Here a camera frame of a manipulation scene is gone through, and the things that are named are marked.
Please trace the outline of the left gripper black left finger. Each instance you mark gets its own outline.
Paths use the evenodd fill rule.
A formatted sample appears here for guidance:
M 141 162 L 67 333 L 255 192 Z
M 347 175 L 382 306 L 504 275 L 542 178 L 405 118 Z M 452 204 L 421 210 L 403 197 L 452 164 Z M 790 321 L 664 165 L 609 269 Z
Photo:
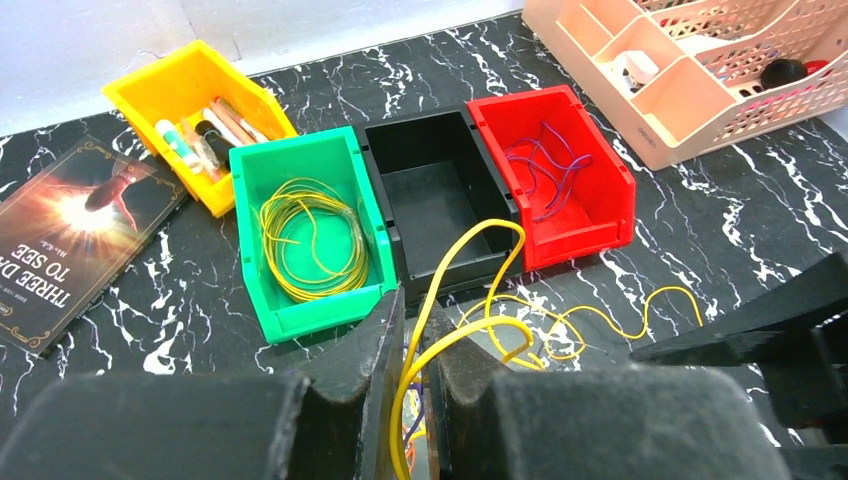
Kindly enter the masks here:
M 35 401 L 5 479 L 388 479 L 405 292 L 322 355 L 274 374 L 78 376 Z

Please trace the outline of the green plastic bin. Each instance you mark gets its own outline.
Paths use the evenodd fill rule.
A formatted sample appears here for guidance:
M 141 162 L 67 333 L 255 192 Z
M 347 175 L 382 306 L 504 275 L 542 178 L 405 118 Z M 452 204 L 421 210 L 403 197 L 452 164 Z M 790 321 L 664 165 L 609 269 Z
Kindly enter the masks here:
M 268 343 L 362 320 L 397 287 L 352 127 L 236 148 L 231 167 L 243 280 Z

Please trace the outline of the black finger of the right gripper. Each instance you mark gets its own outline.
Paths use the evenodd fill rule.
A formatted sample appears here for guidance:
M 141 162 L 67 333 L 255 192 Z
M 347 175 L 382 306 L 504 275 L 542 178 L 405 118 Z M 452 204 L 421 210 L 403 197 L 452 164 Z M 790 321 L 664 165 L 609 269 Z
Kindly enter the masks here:
M 779 422 L 847 422 L 847 253 L 832 253 L 714 322 L 632 352 L 660 365 L 759 367 Z

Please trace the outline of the red plastic bin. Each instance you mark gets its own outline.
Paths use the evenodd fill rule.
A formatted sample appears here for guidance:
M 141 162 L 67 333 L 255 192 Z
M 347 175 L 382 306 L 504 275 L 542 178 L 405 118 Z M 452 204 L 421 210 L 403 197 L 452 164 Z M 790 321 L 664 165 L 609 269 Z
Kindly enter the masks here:
M 569 86 L 467 108 L 520 209 L 525 271 L 632 242 L 635 179 Z

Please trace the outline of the black plastic bin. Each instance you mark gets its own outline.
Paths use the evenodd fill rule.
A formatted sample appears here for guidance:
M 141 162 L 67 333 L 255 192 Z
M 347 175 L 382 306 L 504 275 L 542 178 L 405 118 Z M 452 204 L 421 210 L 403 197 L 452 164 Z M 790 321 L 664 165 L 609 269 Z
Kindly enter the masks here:
M 406 304 L 425 297 L 449 248 L 520 209 L 464 106 L 359 124 L 354 133 L 388 230 Z

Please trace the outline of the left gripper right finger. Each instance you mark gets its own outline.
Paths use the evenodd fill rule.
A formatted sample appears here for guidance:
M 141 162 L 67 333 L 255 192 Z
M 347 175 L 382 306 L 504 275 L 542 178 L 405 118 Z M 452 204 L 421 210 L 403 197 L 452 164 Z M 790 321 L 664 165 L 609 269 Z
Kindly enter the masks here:
M 436 378 L 451 479 L 786 479 L 744 390 L 713 369 L 514 371 L 463 338 Z

